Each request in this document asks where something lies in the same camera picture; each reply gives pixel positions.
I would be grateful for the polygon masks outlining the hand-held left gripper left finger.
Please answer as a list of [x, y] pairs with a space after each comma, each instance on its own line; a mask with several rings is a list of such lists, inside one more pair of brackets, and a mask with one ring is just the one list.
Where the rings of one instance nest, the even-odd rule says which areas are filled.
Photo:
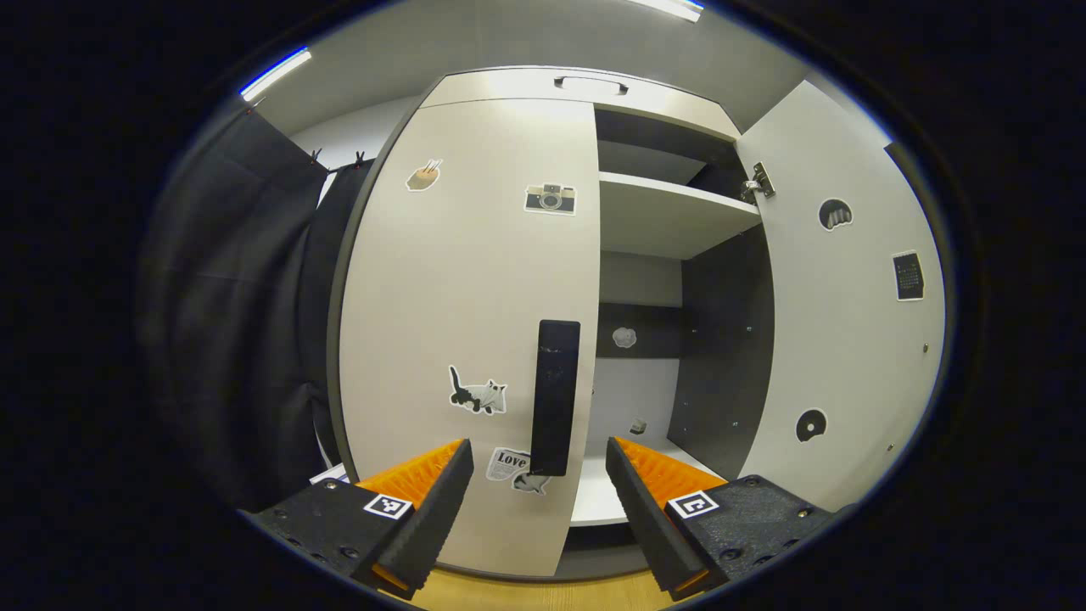
[[247, 519], [345, 580], [411, 599], [435, 567], [472, 478], [472, 442], [453, 440], [361, 482], [315, 480]]

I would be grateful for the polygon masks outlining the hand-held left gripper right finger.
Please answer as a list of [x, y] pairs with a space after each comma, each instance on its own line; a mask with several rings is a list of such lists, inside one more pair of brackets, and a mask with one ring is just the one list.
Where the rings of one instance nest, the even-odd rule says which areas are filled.
[[849, 511], [761, 475], [724, 480], [631, 440], [607, 441], [605, 467], [652, 576], [675, 601], [763, 572]]

